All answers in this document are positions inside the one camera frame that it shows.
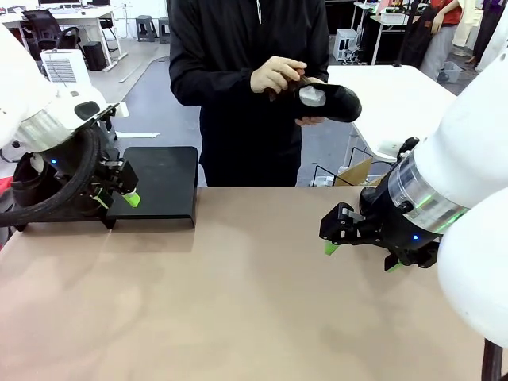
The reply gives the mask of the person's right hand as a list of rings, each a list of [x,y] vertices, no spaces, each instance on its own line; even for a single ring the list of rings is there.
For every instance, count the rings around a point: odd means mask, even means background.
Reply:
[[[253,93],[272,90],[276,94],[286,90],[290,82],[298,82],[306,69],[306,63],[285,57],[273,56],[250,77]]]

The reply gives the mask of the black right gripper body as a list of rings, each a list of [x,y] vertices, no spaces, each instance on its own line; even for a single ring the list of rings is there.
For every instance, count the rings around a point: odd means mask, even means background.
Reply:
[[[373,245],[386,250],[400,248],[410,250],[413,264],[420,268],[432,267],[437,262],[438,235],[410,222],[396,206],[389,194],[388,176],[377,187],[365,187],[360,192],[360,214],[365,216],[360,235]]]

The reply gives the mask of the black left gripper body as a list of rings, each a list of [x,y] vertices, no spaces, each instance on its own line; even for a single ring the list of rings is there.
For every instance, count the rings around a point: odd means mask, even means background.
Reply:
[[[91,199],[95,186],[101,184],[102,161],[120,159],[120,152],[102,134],[75,134],[61,145],[41,153],[51,167],[59,192],[66,195],[58,213],[106,214],[107,210]]]

